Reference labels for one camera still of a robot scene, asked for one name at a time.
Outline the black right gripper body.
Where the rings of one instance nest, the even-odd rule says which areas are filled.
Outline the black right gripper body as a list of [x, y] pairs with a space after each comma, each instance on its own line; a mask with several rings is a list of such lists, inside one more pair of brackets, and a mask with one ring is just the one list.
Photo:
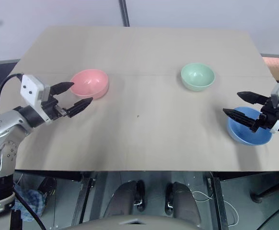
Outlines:
[[272, 130], [272, 127], [278, 121], [279, 116], [279, 100], [276, 103], [276, 108], [273, 107], [273, 103], [271, 97], [269, 100], [261, 108], [261, 114], [259, 115], [258, 119], [256, 120], [258, 128], [269, 129]]

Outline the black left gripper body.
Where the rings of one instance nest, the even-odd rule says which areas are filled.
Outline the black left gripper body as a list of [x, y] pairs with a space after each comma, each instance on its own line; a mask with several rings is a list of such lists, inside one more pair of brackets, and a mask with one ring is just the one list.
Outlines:
[[48, 95], [48, 99], [41, 103], [43, 111], [50, 118], [51, 121], [56, 120], [63, 116], [63, 109], [58, 105], [58, 100]]

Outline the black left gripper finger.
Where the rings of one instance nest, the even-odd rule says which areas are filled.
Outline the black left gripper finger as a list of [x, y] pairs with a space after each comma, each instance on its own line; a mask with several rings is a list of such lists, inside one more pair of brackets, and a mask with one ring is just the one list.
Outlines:
[[87, 108], [90, 103], [93, 101], [93, 98], [85, 98], [81, 99], [80, 101], [76, 102], [71, 108], [66, 109], [63, 108], [63, 116], [67, 116], [69, 118], [74, 117], [75, 115], [79, 114], [82, 112], [85, 108]]
[[71, 88], [73, 85], [73, 82], [60, 82], [50, 87], [49, 94], [52, 96], [62, 94], [69, 88]]

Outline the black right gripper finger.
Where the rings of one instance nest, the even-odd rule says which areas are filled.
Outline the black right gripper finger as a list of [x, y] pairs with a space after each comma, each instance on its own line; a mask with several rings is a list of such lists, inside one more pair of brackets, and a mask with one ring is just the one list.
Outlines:
[[250, 104], [260, 104], [264, 105], [266, 101], [269, 100], [268, 97], [265, 97], [263, 95], [254, 93], [254, 92], [238, 92], [237, 95], [245, 102], [248, 102]]
[[238, 122], [239, 124], [242, 124], [242, 125], [248, 127], [252, 131], [258, 130], [256, 120], [254, 120], [250, 117], [247, 117], [244, 113], [239, 112], [235, 109], [223, 108], [222, 110], [229, 118], [231, 118], [235, 122]]

